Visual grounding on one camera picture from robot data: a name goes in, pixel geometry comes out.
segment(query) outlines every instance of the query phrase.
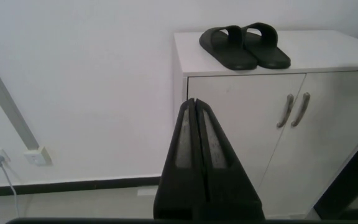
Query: slide sandal strap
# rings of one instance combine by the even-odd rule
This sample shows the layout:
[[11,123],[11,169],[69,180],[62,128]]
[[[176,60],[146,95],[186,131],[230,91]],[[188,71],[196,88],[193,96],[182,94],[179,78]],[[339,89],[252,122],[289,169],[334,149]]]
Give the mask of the slide sandal strap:
[[244,38],[247,35],[247,30],[250,28],[257,29],[260,31],[261,34],[260,41],[262,42],[262,44],[275,46],[275,47],[277,46],[278,35],[277,35],[277,31],[272,26],[261,22],[256,22],[254,24],[246,26],[242,28],[242,35],[244,36]]
[[233,44],[237,44],[239,47],[243,44],[242,31],[239,26],[227,26],[227,27],[215,27],[205,31],[211,38],[209,43],[212,45],[212,39],[214,38],[214,34],[217,34],[221,30],[227,30],[227,41]]

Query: tiled floor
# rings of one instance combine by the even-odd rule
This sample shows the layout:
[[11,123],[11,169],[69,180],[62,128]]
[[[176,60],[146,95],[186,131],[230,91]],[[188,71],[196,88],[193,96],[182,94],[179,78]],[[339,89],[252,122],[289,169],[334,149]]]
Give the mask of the tiled floor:
[[[153,218],[156,188],[19,195],[19,212],[22,217]],[[15,217],[13,196],[0,197],[0,224]],[[307,219],[318,219],[318,216],[312,211]]]

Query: metal handle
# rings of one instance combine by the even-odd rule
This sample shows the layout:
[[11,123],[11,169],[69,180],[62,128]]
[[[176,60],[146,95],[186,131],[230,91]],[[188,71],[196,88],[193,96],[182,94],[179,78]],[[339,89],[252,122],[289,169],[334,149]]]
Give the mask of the metal handle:
[[289,94],[287,96],[287,110],[285,112],[285,115],[283,117],[283,120],[281,122],[277,123],[277,127],[278,128],[282,128],[284,126],[284,124],[287,122],[288,118],[290,117],[290,113],[293,107],[293,95]]
[[308,109],[309,101],[310,101],[310,94],[309,93],[304,93],[303,94],[303,103],[302,103],[301,111],[299,112],[298,117],[296,118],[296,120],[291,122],[291,126],[296,127],[299,124],[299,122],[302,120],[303,115],[305,115],[306,109]]

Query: cabinet door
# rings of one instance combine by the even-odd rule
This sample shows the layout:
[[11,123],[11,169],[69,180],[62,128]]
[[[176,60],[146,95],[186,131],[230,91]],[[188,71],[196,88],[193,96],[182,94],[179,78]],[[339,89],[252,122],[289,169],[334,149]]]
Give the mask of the cabinet door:
[[357,150],[358,72],[308,73],[259,189],[266,216],[307,214]]
[[294,98],[305,74],[191,77],[188,97],[212,107],[255,189],[283,128],[287,95]]

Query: black slide sandal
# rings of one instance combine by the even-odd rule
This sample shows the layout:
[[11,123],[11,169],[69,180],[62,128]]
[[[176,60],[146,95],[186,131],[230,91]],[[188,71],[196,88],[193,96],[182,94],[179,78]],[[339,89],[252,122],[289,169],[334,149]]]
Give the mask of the black slide sandal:
[[[261,35],[247,32],[257,29]],[[242,28],[244,49],[248,50],[264,68],[281,69],[291,66],[291,59],[277,47],[277,31],[270,25],[257,22]]]
[[231,70],[250,70],[257,60],[242,48],[243,36],[239,26],[208,29],[200,37],[200,45],[223,66]]

